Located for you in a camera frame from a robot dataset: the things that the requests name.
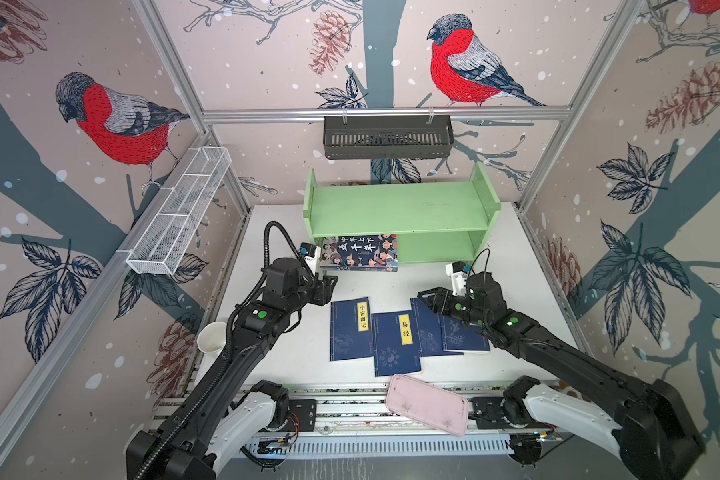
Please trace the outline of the colourful illustrated history book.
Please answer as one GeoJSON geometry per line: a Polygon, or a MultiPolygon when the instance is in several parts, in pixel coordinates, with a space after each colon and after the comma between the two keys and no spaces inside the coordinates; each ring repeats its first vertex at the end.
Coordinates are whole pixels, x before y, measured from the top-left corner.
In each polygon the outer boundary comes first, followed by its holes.
{"type": "Polygon", "coordinates": [[[319,265],[326,270],[396,272],[399,265],[397,236],[384,234],[324,238],[319,265]]]}

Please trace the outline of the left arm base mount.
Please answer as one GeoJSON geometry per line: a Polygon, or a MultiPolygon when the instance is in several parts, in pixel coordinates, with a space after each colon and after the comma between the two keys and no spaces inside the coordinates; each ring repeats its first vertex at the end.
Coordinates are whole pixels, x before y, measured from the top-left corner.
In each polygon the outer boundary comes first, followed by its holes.
{"type": "Polygon", "coordinates": [[[295,433],[313,432],[317,419],[317,401],[315,399],[290,399],[285,416],[259,430],[259,433],[295,433]]]}

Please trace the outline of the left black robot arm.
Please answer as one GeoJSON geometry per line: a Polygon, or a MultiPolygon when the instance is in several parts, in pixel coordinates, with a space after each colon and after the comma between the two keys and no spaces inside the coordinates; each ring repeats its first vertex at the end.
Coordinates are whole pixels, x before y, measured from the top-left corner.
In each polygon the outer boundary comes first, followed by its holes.
{"type": "Polygon", "coordinates": [[[262,429],[289,417],[289,392],[267,380],[235,398],[277,340],[296,328],[307,305],[330,303],[338,281],[317,273],[316,246],[287,243],[286,258],[266,257],[261,276],[224,323],[220,353],[190,396],[155,433],[138,433],[125,453],[129,479],[214,479],[262,429]]]}

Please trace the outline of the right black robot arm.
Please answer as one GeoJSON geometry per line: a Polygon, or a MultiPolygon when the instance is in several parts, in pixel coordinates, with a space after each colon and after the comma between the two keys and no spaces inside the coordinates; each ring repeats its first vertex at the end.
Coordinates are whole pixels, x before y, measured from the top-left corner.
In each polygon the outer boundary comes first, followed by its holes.
{"type": "Polygon", "coordinates": [[[537,365],[582,394],[554,393],[529,376],[506,390],[508,421],[561,427],[619,458],[637,479],[682,479],[705,445],[678,390],[608,367],[560,340],[537,320],[511,309],[488,272],[461,290],[436,287],[418,299],[433,313],[477,326],[496,348],[537,365]]]}

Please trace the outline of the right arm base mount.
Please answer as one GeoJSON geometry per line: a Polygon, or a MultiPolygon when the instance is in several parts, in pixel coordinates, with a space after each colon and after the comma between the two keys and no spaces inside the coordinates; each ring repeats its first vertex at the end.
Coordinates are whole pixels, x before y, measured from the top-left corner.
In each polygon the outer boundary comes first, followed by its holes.
{"type": "Polygon", "coordinates": [[[525,411],[507,406],[503,396],[472,397],[471,413],[468,418],[481,430],[552,430],[551,425],[533,420],[525,411]]]}

